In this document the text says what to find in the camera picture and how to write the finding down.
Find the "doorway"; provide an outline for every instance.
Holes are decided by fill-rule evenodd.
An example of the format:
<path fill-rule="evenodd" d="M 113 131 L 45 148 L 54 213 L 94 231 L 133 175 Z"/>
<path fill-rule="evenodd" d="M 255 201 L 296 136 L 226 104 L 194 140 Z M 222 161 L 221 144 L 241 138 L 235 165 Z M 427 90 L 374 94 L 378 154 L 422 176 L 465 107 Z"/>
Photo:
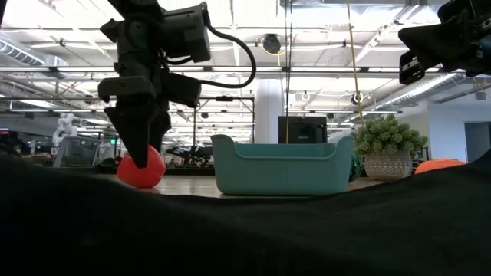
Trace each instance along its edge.
<path fill-rule="evenodd" d="M 467 162 L 478 160 L 491 149 L 491 123 L 465 123 Z"/>

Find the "black cable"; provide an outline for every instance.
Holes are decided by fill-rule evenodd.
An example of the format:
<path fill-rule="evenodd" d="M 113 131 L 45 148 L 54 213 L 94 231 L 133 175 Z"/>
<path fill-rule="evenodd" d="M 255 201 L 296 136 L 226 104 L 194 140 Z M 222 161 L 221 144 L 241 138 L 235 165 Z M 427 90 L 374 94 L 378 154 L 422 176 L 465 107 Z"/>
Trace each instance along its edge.
<path fill-rule="evenodd" d="M 249 76 L 249 79 L 247 79 L 245 81 L 245 83 L 243 83 L 243 84 L 223 84 L 223 83 L 219 83 L 219 82 L 215 82 L 215 81 L 211 81 L 211 80 L 201 80 L 200 81 L 201 84 L 213 85 L 213 86 L 216 86 L 216 87 L 229 88 L 229 89 L 244 88 L 244 87 L 250 85 L 252 83 L 252 81 L 254 80 L 255 75 L 256 75 L 256 71 L 257 71 L 257 64 L 255 62 L 254 54 L 252 53 L 251 49 L 249 49 L 249 47 L 247 47 L 247 45 L 244 42 L 242 42 L 240 39 L 238 39 L 236 37 L 233 37 L 232 35 L 224 34 L 224 33 L 220 32 L 220 31 L 217 31 L 211 25 L 211 21 L 209 19 L 209 13 L 208 13 L 208 10 L 207 9 L 204 9 L 203 10 L 203 19 L 204 19 L 205 26 L 214 35 L 216 35 L 219 38 L 223 38 L 223 39 L 226 39 L 226 40 L 229 40 L 229 41 L 233 41 L 233 42 L 237 43 L 242 49 L 244 49 L 244 51 L 249 56 L 249 59 L 251 60 L 252 70 L 251 70 L 251 75 Z M 131 26 L 131 24 L 134 21 L 145 21 L 146 23 L 149 23 L 151 25 L 154 25 L 156 28 L 159 28 L 160 27 L 160 23 L 158 21 L 154 20 L 153 18 L 150 18 L 150 17 L 148 17 L 148 16 L 146 16 L 144 14 L 131 15 L 131 17 L 129 17 L 124 22 L 124 28 L 123 28 L 123 30 L 124 30 L 124 36 L 128 40 L 128 43 L 130 45 L 132 45 L 133 47 L 135 47 L 135 48 L 141 48 L 141 47 L 139 47 L 135 43 L 135 41 L 134 41 L 134 39 L 133 39 L 133 37 L 131 36 L 131 33 L 130 33 L 130 26 Z M 162 53 L 162 49 L 159 50 L 159 59 L 158 59 L 158 61 L 164 67 L 167 66 L 166 63 L 171 64 L 171 65 L 181 65 L 181 64 L 185 64 L 186 62 L 189 62 L 191 60 L 192 60 L 191 57 L 187 57 L 187 58 L 182 59 L 181 61 L 169 61 L 165 57 L 165 55 Z"/>
<path fill-rule="evenodd" d="M 252 70 L 251 70 L 251 75 L 249 76 L 249 79 L 247 79 L 245 81 L 245 83 L 243 83 L 243 84 L 223 84 L 223 83 L 219 83 L 219 82 L 215 82 L 215 81 L 211 81 L 211 80 L 202 80 L 201 84 L 208 84 L 208 85 L 213 85 L 216 87 L 230 88 L 230 89 L 244 88 L 244 87 L 250 85 L 252 83 L 252 81 L 254 80 L 255 73 L 257 71 L 257 64 L 255 62 L 254 54 L 252 53 L 251 49 L 249 49 L 249 47 L 247 47 L 247 45 L 244 42 L 242 42 L 240 39 L 233 37 L 232 35 L 223 34 L 222 32 L 217 31 L 211 25 L 211 21 L 209 20 L 209 14 L 208 14 L 208 11 L 206 9 L 203 11 L 203 18 L 205 20 L 205 26 L 208 27 L 209 31 L 211 31 L 212 34 L 216 35 L 219 38 L 233 41 L 233 42 L 237 43 L 242 49 L 244 49 L 244 51 L 249 56 L 249 59 L 251 60 Z"/>

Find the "red ball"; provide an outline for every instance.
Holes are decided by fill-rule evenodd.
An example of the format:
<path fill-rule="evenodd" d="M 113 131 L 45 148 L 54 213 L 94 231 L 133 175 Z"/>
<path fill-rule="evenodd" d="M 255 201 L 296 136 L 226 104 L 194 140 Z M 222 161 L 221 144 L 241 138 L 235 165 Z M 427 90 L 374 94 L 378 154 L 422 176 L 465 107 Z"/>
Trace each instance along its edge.
<path fill-rule="evenodd" d="M 165 172 L 166 166 L 159 152 L 148 146 L 147 167 L 138 169 L 130 154 L 127 154 L 117 168 L 117 178 L 135 188 L 149 189 L 159 184 Z"/>

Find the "orange ball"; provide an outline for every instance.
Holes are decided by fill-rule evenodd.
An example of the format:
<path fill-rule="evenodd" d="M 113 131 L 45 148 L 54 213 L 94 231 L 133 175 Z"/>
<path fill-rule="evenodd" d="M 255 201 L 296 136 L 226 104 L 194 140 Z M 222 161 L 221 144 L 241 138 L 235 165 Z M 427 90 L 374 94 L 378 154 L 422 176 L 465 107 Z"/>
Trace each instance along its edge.
<path fill-rule="evenodd" d="M 417 167 L 415 174 L 425 173 L 435 169 L 445 169 L 445 168 L 462 166 L 462 165 L 466 165 L 466 163 L 459 160 L 448 160 L 448 159 L 430 160 L 421 163 L 421 165 Z"/>

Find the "humanoid robot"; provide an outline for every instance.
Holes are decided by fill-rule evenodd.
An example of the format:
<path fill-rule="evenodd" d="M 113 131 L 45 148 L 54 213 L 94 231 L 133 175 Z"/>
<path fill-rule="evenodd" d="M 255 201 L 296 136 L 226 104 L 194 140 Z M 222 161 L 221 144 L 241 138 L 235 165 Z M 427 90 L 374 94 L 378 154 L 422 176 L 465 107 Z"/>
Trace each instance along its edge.
<path fill-rule="evenodd" d="M 53 133 L 53 147 L 51 148 L 51 155 L 56 156 L 60 148 L 61 141 L 66 136 L 77 136 L 77 127 L 72 125 L 75 115 L 72 113 L 62 113 L 60 119 L 58 119 L 58 127 Z"/>

